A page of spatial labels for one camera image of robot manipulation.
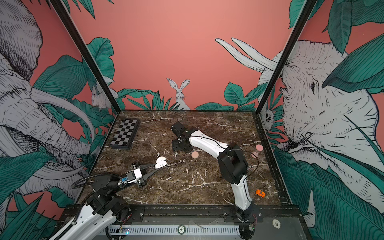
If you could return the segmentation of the white earbuds charging case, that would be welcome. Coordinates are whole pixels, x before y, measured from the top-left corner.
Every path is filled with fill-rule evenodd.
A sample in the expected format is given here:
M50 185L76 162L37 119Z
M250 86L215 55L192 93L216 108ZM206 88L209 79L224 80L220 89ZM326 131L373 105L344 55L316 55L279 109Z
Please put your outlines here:
M158 157L156 160L155 168L160 169L162 167L165 167L167 165L167 158L166 157Z

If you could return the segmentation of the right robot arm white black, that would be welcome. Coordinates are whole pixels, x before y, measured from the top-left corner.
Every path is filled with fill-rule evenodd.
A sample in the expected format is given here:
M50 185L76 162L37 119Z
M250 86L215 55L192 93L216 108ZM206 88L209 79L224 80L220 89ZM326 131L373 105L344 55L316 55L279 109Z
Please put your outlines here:
M172 140L173 151L189 153L198 148L218 161L222 178L231 184L236 215L246 222L253 214L254 203L247 183L249 165L242 149L235 143L219 142L195 127L187 128L180 121L172 124L171 130L177 137Z

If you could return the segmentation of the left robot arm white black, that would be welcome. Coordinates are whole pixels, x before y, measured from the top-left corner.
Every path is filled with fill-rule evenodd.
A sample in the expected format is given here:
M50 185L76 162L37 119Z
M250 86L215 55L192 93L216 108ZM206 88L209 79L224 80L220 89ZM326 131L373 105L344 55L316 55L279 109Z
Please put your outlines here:
M83 200L76 215L51 239L92 240L116 222L122 228L134 219L136 213L118 192L134 185L143 187L152 175L166 165L166 158L160 157L154 164L133 164L133 169L124 176L104 172L75 181L72 189L91 186L93 192Z

